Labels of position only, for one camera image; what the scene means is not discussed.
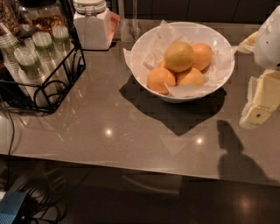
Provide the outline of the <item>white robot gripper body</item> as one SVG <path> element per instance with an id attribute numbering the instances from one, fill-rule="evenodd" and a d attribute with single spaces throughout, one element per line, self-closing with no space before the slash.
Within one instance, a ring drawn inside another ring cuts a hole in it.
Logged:
<path id="1" fill-rule="evenodd" d="M 255 39 L 255 63 L 265 69 L 280 68 L 280 5 L 260 27 Z"/>

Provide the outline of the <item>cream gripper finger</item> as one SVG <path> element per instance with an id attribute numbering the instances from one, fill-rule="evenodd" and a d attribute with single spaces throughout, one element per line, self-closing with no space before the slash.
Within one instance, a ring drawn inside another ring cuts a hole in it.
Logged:
<path id="1" fill-rule="evenodd" d="M 240 53 L 253 53 L 255 51 L 257 35 L 257 31 L 249 35 L 238 45 L 237 50 Z"/>
<path id="2" fill-rule="evenodd" d="M 259 78 L 251 77 L 247 100 L 240 126 L 253 129 L 265 123 L 280 105 L 280 72 L 265 70 Z"/>

